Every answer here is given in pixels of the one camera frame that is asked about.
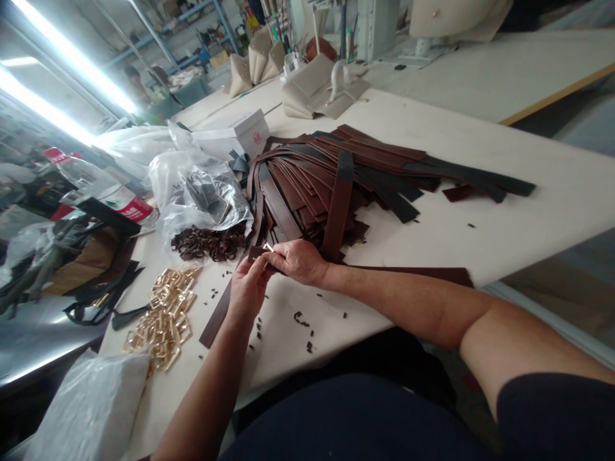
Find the person's right hand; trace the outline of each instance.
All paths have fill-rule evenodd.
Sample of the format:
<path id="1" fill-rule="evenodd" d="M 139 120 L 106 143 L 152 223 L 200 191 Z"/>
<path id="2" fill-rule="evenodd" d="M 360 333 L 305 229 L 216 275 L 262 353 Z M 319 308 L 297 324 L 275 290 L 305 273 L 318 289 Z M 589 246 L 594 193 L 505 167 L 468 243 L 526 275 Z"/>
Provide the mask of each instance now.
<path id="1" fill-rule="evenodd" d="M 314 245 L 305 240 L 293 240 L 274 245 L 274 251 L 263 257 L 273 267 L 299 283 L 321 286 L 329 269 L 327 263 Z"/>

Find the plastic bottle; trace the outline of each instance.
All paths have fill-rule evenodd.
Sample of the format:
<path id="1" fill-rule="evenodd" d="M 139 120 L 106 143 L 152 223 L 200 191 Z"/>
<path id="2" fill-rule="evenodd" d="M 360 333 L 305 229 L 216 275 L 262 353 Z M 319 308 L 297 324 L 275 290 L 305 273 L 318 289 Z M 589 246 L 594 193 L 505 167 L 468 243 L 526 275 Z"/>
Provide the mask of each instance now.
<path id="1" fill-rule="evenodd" d="M 156 225 L 158 211 L 98 166 L 68 156 L 57 147 L 45 150 L 43 155 L 56 165 L 60 173 L 80 192 L 96 198 L 144 229 L 152 229 Z"/>

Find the fluorescent light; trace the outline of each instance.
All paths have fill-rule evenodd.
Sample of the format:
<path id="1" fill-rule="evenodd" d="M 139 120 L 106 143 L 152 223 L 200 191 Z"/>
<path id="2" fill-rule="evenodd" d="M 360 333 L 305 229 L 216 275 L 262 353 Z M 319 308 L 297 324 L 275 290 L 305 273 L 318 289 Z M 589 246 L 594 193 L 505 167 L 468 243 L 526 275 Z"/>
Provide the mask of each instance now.
<path id="1" fill-rule="evenodd" d="M 137 111 L 135 104 L 130 98 L 107 78 L 98 68 L 86 58 L 81 51 L 77 50 L 68 38 L 63 36 L 47 19 L 45 19 L 26 0 L 11 0 L 17 8 L 28 18 L 46 39 L 48 39 L 63 55 L 63 57 L 82 75 L 111 98 L 118 106 L 134 113 Z"/>
<path id="2" fill-rule="evenodd" d="M 0 64 L 5 67 L 19 67 L 23 65 L 38 64 L 38 60 L 36 60 L 32 56 L 24 56 L 23 58 L 12 58 L 9 60 L 3 60 L 0 61 Z"/>
<path id="3" fill-rule="evenodd" d="M 0 67 L 0 88 L 82 144 L 91 146 L 94 143 L 94 135 L 57 107 L 28 90 L 2 67 Z"/>

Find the white table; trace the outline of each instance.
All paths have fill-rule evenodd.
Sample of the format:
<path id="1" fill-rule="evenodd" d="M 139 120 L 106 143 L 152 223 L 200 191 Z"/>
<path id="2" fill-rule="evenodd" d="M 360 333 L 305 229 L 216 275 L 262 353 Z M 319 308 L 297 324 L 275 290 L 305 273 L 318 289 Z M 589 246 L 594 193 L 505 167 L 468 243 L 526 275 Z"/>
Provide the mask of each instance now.
<path id="1" fill-rule="evenodd" d="M 267 113 L 281 104 L 282 86 L 282 82 L 276 77 L 261 83 L 245 96 L 239 95 L 235 98 L 231 98 L 219 89 L 179 112 L 174 120 L 194 131 L 216 118 L 236 115 L 240 112 L 262 109 L 264 113 Z"/>
<path id="2" fill-rule="evenodd" d="M 409 47 L 406 40 L 394 52 Z M 420 70 L 373 63 L 363 78 L 379 90 L 510 125 L 615 72 L 613 50 L 615 30 L 500 34 L 463 43 Z"/>
<path id="3" fill-rule="evenodd" d="M 273 92 L 275 88 L 265 90 Z M 478 286 L 489 284 L 615 225 L 615 161 L 501 125 L 491 124 L 421 102 L 369 90 L 369 102 L 351 107 L 339 120 L 288 118 L 282 108 L 266 116 L 271 133 L 296 136 L 331 131 L 346 123 L 380 140 L 425 149 L 433 156 L 534 182 L 529 197 L 509 195 L 496 205 L 488 198 L 450 203 L 442 193 L 419 198 L 420 223 L 402 225 L 391 212 L 372 204 L 359 211 L 371 225 L 367 244 L 344 250 L 346 262 L 373 266 L 467 267 Z M 475 229 L 467 226 L 474 224 Z M 166 268 L 155 234 L 140 238 L 133 259 L 145 270 L 118 305 L 120 312 L 142 306 L 156 277 Z M 216 300 L 235 264 L 210 264 L 194 287 L 190 311 L 195 336 L 188 340 L 169 373 L 154 375 L 136 418 L 128 459 L 150 454 L 197 373 L 207 350 L 198 342 Z M 388 320 L 343 296 L 322 293 L 275 276 L 261 314 L 263 340 L 252 333 L 256 350 L 246 354 L 243 392 L 264 386 L 300 368 L 316 366 L 340 350 L 390 326 Z M 315 336 L 297 325 L 301 310 Z M 126 331 L 107 331 L 101 353 L 118 353 Z M 310 340 L 314 354 L 306 351 Z"/>

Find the floor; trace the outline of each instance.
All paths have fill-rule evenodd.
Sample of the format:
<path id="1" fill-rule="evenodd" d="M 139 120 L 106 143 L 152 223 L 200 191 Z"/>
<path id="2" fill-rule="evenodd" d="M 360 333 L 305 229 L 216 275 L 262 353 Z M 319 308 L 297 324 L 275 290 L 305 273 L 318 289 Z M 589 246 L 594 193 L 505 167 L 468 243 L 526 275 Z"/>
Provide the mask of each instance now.
<path id="1" fill-rule="evenodd" d="M 491 416 L 485 394 L 466 364 L 456 351 L 432 346 L 431 353 L 440 359 L 446 369 L 455 392 L 457 411 L 468 428 L 497 455 L 502 452 L 498 426 Z"/>

